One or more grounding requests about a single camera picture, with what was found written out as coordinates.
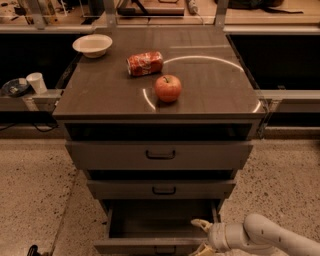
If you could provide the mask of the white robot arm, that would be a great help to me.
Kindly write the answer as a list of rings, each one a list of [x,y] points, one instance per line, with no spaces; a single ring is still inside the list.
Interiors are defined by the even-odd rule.
[[[277,248],[289,256],[320,256],[320,244],[303,237],[260,214],[249,214],[242,223],[210,223],[193,219],[191,224],[207,235],[190,256],[213,256],[234,249],[256,255],[272,254]]]

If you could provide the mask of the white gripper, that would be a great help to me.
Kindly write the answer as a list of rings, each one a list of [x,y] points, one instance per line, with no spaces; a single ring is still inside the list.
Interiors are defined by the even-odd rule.
[[[208,231],[212,226],[211,222],[203,219],[193,219],[191,221],[191,224],[195,227],[202,229],[205,232],[205,234],[208,234]],[[201,245],[189,256],[215,256],[215,252],[209,245],[208,238],[205,237],[202,239]]]

